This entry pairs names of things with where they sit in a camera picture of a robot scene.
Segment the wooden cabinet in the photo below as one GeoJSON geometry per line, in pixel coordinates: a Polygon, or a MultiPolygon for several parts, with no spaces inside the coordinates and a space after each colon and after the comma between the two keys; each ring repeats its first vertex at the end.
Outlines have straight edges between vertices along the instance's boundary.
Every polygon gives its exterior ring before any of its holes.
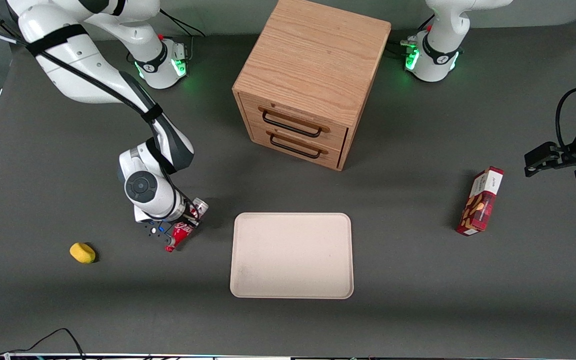
{"type": "Polygon", "coordinates": [[[342,170],[390,23],[279,0],[232,91],[250,139],[342,170]]]}

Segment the drawer handle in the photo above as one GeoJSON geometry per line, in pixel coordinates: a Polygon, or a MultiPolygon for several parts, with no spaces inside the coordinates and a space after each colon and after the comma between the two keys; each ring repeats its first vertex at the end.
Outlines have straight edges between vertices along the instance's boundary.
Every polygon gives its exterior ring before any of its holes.
{"type": "Polygon", "coordinates": [[[267,110],[263,110],[263,114],[261,114],[261,118],[263,119],[263,121],[265,123],[268,123],[270,125],[274,125],[274,126],[278,126],[280,128],[286,129],[286,130],[290,130],[291,132],[295,132],[297,134],[300,135],[304,135],[306,137],[310,137],[310,138],[316,138],[318,136],[320,136],[320,134],[322,134],[322,128],[320,127],[317,132],[308,132],[308,131],[304,131],[301,129],[297,129],[296,127],[292,127],[290,125],[285,125],[283,123],[277,122],[277,121],[272,121],[269,118],[267,118],[266,116],[268,115],[268,111],[267,110]]]}
{"type": "Polygon", "coordinates": [[[320,155],[322,154],[321,150],[318,150],[316,155],[313,155],[311,153],[304,152],[301,150],[297,150],[296,148],[292,148],[290,146],[287,146],[287,145],[284,145],[282,143],[278,143],[278,142],[274,141],[274,138],[275,138],[275,134],[270,134],[270,144],[276,146],[277,148],[282,148],[284,150],[288,150],[288,151],[292,151],[293,153],[297,153],[297,154],[301,155],[302,157],[316,159],[316,158],[320,157],[320,155]]]}

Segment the plastic tray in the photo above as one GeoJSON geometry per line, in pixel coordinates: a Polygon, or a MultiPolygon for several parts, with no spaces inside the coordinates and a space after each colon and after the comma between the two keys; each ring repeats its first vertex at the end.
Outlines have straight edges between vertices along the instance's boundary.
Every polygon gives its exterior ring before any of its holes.
{"type": "Polygon", "coordinates": [[[230,269],[234,296],[347,299],[353,290],[346,214],[243,212],[235,219],[230,269]]]}

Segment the soda can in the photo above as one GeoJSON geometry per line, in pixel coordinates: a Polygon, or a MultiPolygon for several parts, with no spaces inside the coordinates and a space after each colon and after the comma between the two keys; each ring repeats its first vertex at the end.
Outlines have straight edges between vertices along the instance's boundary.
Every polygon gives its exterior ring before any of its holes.
{"type": "MultiPolygon", "coordinates": [[[[205,203],[200,198],[194,198],[192,204],[194,205],[194,207],[188,204],[188,206],[186,207],[186,211],[196,219],[201,219],[202,217],[204,217],[204,214],[206,214],[206,211],[208,210],[208,204],[205,203]]],[[[166,251],[172,253],[175,250],[175,248],[183,241],[183,239],[187,238],[188,235],[190,235],[190,233],[192,233],[193,230],[195,230],[195,228],[199,226],[199,221],[190,220],[190,223],[193,223],[194,227],[188,225],[183,221],[174,224],[172,229],[172,235],[170,235],[170,239],[168,240],[168,244],[166,245],[165,248],[166,251]]]]}

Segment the sponge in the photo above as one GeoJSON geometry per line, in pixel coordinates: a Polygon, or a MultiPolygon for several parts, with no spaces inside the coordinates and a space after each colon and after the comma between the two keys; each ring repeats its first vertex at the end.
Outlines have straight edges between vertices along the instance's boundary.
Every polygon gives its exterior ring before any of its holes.
{"type": "Polygon", "coordinates": [[[90,264],[94,262],[95,257],[97,256],[95,251],[84,243],[72,244],[70,247],[70,255],[82,264],[90,264]]]}

